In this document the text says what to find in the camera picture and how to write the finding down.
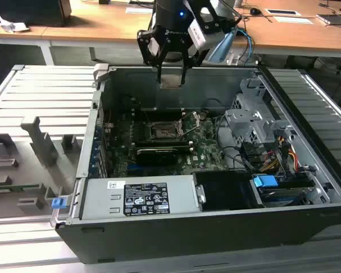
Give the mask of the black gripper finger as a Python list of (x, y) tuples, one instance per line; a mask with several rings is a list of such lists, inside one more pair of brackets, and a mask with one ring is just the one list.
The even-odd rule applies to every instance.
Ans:
[(182, 60), (181, 85), (185, 83), (187, 70), (193, 67), (199, 67), (203, 63), (206, 55), (209, 52), (209, 49), (203, 51), (199, 51), (197, 49), (194, 55), (189, 56), (189, 49), (192, 46), (194, 46), (194, 43), (191, 40), (191, 38), (181, 40), (180, 43), (180, 54)]
[(171, 48), (171, 39), (164, 29), (139, 30), (137, 42), (145, 65), (157, 68), (157, 82), (161, 83), (162, 65)]

